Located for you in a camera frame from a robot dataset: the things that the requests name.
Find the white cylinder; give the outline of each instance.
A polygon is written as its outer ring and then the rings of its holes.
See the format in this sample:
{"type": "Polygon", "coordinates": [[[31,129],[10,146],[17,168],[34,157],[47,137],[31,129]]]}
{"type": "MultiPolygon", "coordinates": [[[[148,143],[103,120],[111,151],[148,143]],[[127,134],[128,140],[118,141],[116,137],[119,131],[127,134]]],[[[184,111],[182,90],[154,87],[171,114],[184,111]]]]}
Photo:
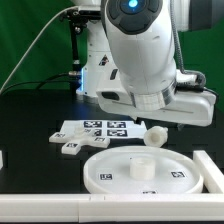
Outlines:
{"type": "Polygon", "coordinates": [[[149,129],[144,135],[144,143],[147,146],[162,147],[168,139],[168,129],[163,127],[153,127],[149,129]]]}
{"type": "Polygon", "coordinates": [[[156,162],[149,158],[133,158],[130,164],[130,176],[139,181],[152,180],[155,177],[156,162]]]}

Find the white round platform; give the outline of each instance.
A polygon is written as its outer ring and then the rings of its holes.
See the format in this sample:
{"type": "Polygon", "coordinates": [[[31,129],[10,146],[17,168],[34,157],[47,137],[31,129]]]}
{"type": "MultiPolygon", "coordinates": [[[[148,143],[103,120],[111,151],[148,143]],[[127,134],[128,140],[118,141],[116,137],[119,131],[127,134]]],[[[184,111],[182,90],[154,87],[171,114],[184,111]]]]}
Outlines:
{"type": "Polygon", "coordinates": [[[191,159],[147,146],[118,147],[94,155],[84,166],[84,183],[92,194],[180,194],[203,189],[203,177],[191,159]]]}

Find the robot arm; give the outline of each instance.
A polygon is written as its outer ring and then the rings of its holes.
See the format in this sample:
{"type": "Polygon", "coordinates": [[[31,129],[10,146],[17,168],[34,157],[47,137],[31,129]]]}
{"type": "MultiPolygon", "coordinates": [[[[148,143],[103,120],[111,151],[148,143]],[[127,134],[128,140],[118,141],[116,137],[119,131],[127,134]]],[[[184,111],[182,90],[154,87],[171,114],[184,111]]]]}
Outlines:
{"type": "MultiPolygon", "coordinates": [[[[175,11],[179,12],[178,30],[206,28],[205,21],[196,26],[192,20],[197,10],[206,11],[203,3],[174,1],[175,11]]],[[[133,118],[199,126],[211,124],[216,96],[203,90],[192,91],[194,88],[189,88],[191,91],[177,88],[180,83],[194,87],[200,83],[197,73],[184,75],[176,68],[170,0],[103,0],[102,11],[115,63],[106,66],[98,86],[101,108],[133,118]]]]}

